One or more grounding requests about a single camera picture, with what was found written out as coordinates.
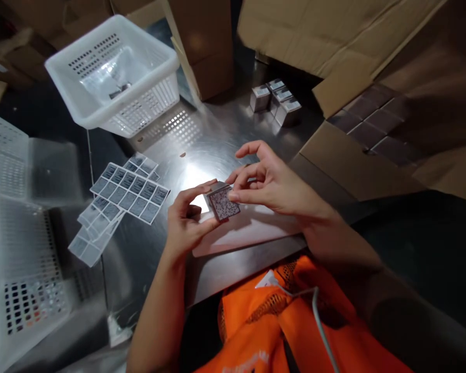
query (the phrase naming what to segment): white plastic basket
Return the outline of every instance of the white plastic basket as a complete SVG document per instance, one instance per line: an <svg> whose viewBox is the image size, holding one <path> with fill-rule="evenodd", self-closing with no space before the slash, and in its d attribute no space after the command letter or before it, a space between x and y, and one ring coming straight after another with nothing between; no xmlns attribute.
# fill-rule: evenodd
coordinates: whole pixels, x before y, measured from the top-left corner
<svg viewBox="0 0 466 373"><path fill-rule="evenodd" d="M123 16L111 17L45 67L72 119L87 129L132 137L179 101L176 52Z"/></svg>
<svg viewBox="0 0 466 373"><path fill-rule="evenodd" d="M0 118L0 192L25 199L28 194L29 137Z"/></svg>
<svg viewBox="0 0 466 373"><path fill-rule="evenodd" d="M68 318L48 215L0 194L0 372Z"/></svg>

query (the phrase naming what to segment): orange mesh vest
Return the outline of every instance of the orange mesh vest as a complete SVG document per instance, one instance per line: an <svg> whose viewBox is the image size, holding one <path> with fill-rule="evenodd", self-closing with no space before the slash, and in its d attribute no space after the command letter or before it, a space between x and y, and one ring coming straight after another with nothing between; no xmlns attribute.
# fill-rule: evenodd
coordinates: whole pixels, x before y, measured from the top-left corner
<svg viewBox="0 0 466 373"><path fill-rule="evenodd" d="M321 266L303 255L273 270L292 294L319 287L317 308L340 372L411 372L374 339ZM225 291L218 314L224 346L198 372L289 372L284 339L301 373L333 372L314 320L312 293L291 298L277 286L256 289L264 275Z"/></svg>

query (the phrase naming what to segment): cable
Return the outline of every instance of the cable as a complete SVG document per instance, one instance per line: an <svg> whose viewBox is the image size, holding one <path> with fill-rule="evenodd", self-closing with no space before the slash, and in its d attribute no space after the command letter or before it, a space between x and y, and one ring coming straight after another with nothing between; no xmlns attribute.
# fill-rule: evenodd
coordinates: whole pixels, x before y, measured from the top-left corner
<svg viewBox="0 0 466 373"><path fill-rule="evenodd" d="M317 311L317 295L319 293L319 288L316 286L314 288L314 295L312 296L312 313L314 314L314 319L316 320L317 328L319 329L319 333L321 334L321 339L323 340L323 344L325 345L326 352L328 353L328 357L330 358L331 364L333 365L333 370L335 373L340 373L340 370L337 365L337 361L333 356L333 352L331 351L330 344L328 343L328 339L326 339L325 331L323 330L323 326L321 324L321 319L319 318L319 312Z"/></svg>

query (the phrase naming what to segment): stainless steel table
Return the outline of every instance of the stainless steel table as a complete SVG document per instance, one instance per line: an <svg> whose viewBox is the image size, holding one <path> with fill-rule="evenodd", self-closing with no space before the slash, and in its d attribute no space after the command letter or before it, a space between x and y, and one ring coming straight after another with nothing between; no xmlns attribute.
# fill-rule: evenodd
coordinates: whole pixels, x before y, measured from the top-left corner
<svg viewBox="0 0 466 373"><path fill-rule="evenodd" d="M108 162L123 164L138 151L159 163L159 182L171 188L152 226L125 216L103 254L108 308L121 326L134 325L138 320L166 241L167 209L176 195L213 178L225 180L241 164L256 162L255 156L235 158L235 152L248 141L264 140L289 162L322 123L323 117L314 108L303 107L297 126L280 128L270 113L252 112L251 86L252 79L247 78L213 104L196 102L196 108L182 100L132 139L114 137L102 130L89 132L94 178ZM307 166L303 160L293 165L324 198L335 206L355 202L325 174L315 173L314 169L306 172ZM202 196L195 204L207 211ZM242 250L192 257L187 267L186 304L195 304L303 247L303 237L294 236Z"/></svg>

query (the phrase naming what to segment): small box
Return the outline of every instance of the small box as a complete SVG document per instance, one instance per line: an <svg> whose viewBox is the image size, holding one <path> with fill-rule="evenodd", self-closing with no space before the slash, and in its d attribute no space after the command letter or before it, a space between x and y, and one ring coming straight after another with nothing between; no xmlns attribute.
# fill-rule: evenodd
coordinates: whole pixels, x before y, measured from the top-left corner
<svg viewBox="0 0 466 373"><path fill-rule="evenodd" d="M295 97L280 103L274 117L281 127L292 127L297 123L302 106Z"/></svg>
<svg viewBox="0 0 466 373"><path fill-rule="evenodd" d="M274 91L277 91L281 88L284 88L285 87L285 83L283 83L283 81L281 79L274 79L274 80L271 80L268 84L268 89L271 91L271 93L273 93Z"/></svg>
<svg viewBox="0 0 466 373"><path fill-rule="evenodd" d="M240 213L240 205L228 199L231 186L225 182L218 181L211 185L211 191L204 194L209 209L220 222Z"/></svg>
<svg viewBox="0 0 466 373"><path fill-rule="evenodd" d="M269 106L269 111L276 117L276 111L280 106L280 102L286 101L289 98L292 98L292 93L288 90L287 87L283 87L277 91L273 92L273 97L271 98L271 105Z"/></svg>
<svg viewBox="0 0 466 373"><path fill-rule="evenodd" d="M250 107L254 112L267 110L270 96L271 92L265 84L252 88Z"/></svg>

